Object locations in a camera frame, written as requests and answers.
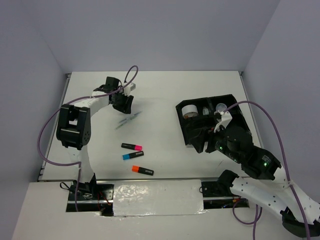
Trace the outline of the large white tape roll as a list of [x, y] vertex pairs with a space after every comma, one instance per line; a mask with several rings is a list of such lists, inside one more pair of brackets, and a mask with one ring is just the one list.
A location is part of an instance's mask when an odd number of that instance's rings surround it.
[[197, 117], [199, 115], [198, 109], [195, 105], [186, 105], [181, 109], [181, 113], [184, 119]]

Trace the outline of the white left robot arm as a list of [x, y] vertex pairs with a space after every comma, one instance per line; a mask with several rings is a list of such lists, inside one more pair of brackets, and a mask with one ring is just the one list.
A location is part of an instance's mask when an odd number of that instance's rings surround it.
[[91, 167], [88, 143], [91, 139], [91, 117], [100, 109], [112, 106], [115, 110], [130, 114], [134, 97], [134, 83], [126, 87], [115, 77], [107, 77], [105, 84], [93, 90], [91, 96], [74, 104], [63, 104], [59, 111], [56, 137], [66, 148], [72, 163], [80, 162], [80, 177], [73, 183], [86, 199], [97, 196], [98, 187]]

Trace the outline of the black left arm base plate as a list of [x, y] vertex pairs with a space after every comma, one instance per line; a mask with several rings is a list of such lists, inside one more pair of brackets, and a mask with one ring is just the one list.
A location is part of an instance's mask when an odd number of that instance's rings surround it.
[[98, 184], [96, 186], [95, 194], [84, 193], [78, 191], [77, 200], [78, 201], [88, 201], [88, 200], [113, 200], [114, 196], [114, 185], [113, 184]]

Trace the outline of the green pen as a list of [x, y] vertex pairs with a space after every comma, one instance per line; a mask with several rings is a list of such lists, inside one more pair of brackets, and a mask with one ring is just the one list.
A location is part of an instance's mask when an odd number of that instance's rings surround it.
[[119, 128], [123, 127], [123, 126], [126, 125], [128, 122], [130, 122], [130, 121], [127, 121], [127, 122], [125, 122], [125, 123], [123, 123], [123, 124], [118, 123], [118, 126], [115, 127], [115, 130], [118, 130]]

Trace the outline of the blue pen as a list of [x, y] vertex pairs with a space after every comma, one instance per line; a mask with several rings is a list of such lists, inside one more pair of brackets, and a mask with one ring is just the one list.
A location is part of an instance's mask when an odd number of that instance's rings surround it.
[[133, 115], [130, 115], [129, 117], [126, 117], [125, 119], [122, 119], [122, 120], [120, 120], [118, 123], [119, 124], [124, 124], [124, 123], [126, 123], [126, 122], [128, 122], [128, 121], [131, 121], [131, 120], [133, 120], [134, 118], [136, 118], [139, 114], [141, 114], [142, 113], [142, 111], [139, 111], [139, 112], [136, 112], [136, 113], [134, 113]]

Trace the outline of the pink highlighter marker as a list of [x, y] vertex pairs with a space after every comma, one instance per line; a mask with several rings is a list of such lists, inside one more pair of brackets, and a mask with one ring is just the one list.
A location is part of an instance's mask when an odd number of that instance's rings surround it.
[[122, 143], [121, 147], [124, 149], [134, 150], [134, 151], [142, 151], [143, 147], [136, 144], [130, 144], [130, 143]]

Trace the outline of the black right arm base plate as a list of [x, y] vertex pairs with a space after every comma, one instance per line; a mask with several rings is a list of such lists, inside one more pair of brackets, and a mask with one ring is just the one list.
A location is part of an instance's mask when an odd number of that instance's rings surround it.
[[198, 191], [206, 200], [234, 200], [242, 197], [231, 193], [232, 183], [220, 180], [202, 181]]

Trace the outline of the small clear tape roll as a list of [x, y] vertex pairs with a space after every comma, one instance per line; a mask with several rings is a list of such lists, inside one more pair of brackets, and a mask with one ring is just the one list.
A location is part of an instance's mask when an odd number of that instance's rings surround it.
[[208, 109], [207, 107], [204, 107], [204, 108], [202, 109], [202, 114], [203, 114], [204, 116], [209, 115], [209, 114], [210, 114], [209, 109]]

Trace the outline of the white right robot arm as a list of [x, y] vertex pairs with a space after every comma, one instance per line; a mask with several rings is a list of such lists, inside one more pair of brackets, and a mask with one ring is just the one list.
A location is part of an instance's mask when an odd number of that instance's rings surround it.
[[214, 131], [198, 128], [189, 141], [198, 153], [219, 151], [241, 166], [249, 177], [260, 181], [267, 190], [248, 183], [231, 170], [224, 170], [212, 192], [223, 196], [244, 197], [280, 218], [283, 227], [293, 235], [306, 238], [320, 235], [320, 204], [312, 200], [294, 182], [287, 179], [286, 170], [268, 150], [255, 146], [250, 133], [239, 126]]

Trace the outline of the clear paperclip jar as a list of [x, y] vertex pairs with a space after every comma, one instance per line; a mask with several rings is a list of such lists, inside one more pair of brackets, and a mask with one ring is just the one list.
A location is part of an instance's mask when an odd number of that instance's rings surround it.
[[218, 104], [216, 105], [216, 107], [215, 107], [215, 110], [216, 110], [217, 112], [224, 112], [227, 108], [228, 108], [228, 107], [227, 107], [226, 104], [224, 104], [224, 103], [218, 103]]

